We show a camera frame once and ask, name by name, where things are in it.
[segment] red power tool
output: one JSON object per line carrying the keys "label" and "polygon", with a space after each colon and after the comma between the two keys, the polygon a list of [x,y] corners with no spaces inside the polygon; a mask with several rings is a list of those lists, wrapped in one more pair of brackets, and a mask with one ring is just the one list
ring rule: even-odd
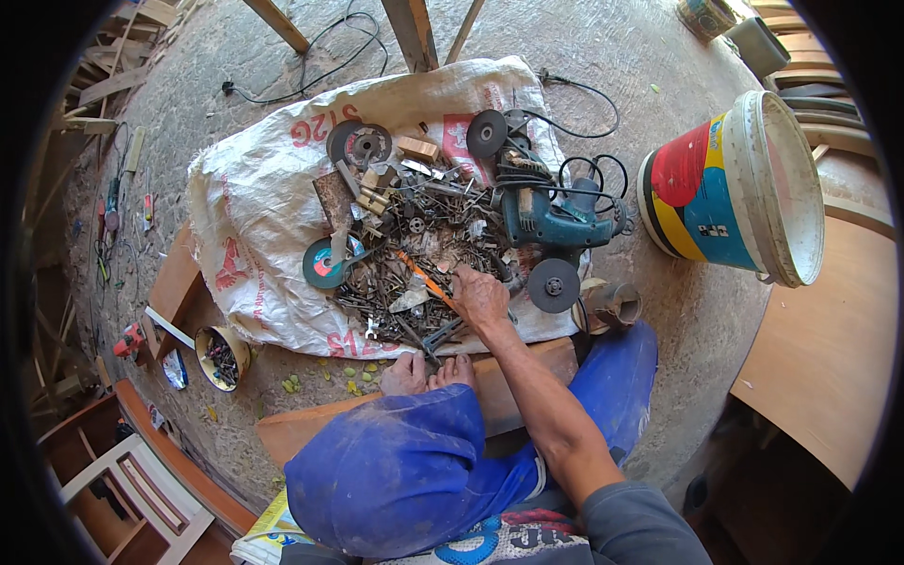
{"label": "red power tool", "polygon": [[138,349],[145,344],[145,337],[141,333],[141,326],[138,322],[127,325],[122,331],[123,338],[113,346],[113,353],[117,357],[126,358],[131,356],[132,361],[138,357]]}

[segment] bare foot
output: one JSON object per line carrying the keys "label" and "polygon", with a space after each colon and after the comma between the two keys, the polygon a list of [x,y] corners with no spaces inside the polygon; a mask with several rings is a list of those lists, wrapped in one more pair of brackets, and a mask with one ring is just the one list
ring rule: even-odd
{"label": "bare foot", "polygon": [[424,367],[424,352],[403,353],[399,359],[383,370],[380,390],[386,396],[406,396],[427,392],[427,371]]}
{"label": "bare foot", "polygon": [[427,380],[427,390],[435,391],[456,382],[477,390],[474,365],[471,364],[471,358],[464,353],[446,359],[446,364],[439,368],[437,374],[430,375]]}

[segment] blue pants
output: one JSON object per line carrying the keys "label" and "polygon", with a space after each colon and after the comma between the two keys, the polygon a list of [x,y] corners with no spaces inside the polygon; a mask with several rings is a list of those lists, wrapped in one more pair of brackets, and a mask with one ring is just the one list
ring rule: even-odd
{"label": "blue pants", "polygon": [[[649,420],[656,362],[655,332],[638,322],[600,338],[569,386],[617,464]],[[553,485],[533,442],[486,459],[484,441],[477,397],[464,384],[368,402],[286,463],[289,509],[314,540],[359,557],[436,547]]]}

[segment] white sack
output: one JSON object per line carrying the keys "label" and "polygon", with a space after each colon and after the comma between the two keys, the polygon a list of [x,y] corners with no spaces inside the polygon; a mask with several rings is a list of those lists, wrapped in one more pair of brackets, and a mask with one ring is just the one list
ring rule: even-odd
{"label": "white sack", "polygon": [[[329,234],[312,182],[334,170],[326,156],[330,129],[348,119],[386,127],[394,140],[427,137],[454,165],[472,168],[484,184],[493,167],[467,152],[465,132],[479,111],[525,108],[549,115],[541,84],[519,57],[461,61],[429,73],[361,80],[281,108],[258,124],[204,150],[188,168],[195,258],[213,300],[246,339],[300,353],[376,359],[407,346],[365,342],[325,292],[307,284],[302,258]],[[551,127],[529,124],[534,150],[555,170],[563,156]],[[524,257],[529,253],[519,253]],[[581,273],[588,269],[589,254]],[[578,331],[568,312],[545,314],[522,293],[512,303],[527,343]],[[486,351],[475,337],[447,344],[443,354]]]}

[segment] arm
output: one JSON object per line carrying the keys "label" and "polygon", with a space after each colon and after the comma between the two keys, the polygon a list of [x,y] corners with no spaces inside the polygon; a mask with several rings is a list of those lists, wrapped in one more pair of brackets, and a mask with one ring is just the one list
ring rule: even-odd
{"label": "arm", "polygon": [[575,507],[599,488],[624,481],[596,423],[508,320],[509,292],[502,283],[460,267],[453,288],[457,312],[499,362],[524,426]]}

